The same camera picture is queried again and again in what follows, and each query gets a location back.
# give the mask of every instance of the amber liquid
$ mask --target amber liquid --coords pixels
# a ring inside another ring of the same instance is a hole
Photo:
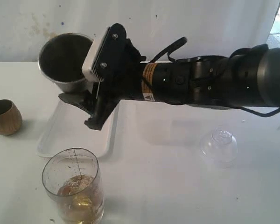
[[[59,189],[60,216],[67,224],[96,224],[103,216],[104,198],[99,186],[91,187],[93,178],[78,175],[70,178]]]

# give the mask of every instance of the table surface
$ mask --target table surface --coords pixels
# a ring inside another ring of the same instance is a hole
[[[59,92],[37,63],[0,63],[0,99],[14,101],[24,120],[18,133],[0,136],[0,224],[62,223],[41,182],[48,159],[35,154]],[[226,169],[198,155],[201,137],[221,125],[239,150]],[[122,101],[99,163],[102,224],[280,224],[280,114]]]

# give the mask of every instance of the wooden cup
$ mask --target wooden cup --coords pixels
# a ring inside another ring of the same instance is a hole
[[[22,116],[18,108],[9,99],[0,100],[0,134],[11,135],[22,125]]]

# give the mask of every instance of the warning label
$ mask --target warning label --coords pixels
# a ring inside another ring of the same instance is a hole
[[[157,63],[148,63],[143,70],[142,76],[148,81],[148,83],[151,86],[153,85],[153,75],[156,66]],[[141,87],[142,87],[142,94],[144,99],[147,101],[155,101],[153,91],[150,89],[148,85],[145,84],[144,81],[142,81]]]

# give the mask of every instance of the metal cup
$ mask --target metal cup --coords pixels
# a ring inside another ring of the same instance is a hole
[[[82,65],[91,44],[92,39],[82,34],[58,35],[41,49],[39,69],[63,92],[82,92],[91,87],[82,73]]]

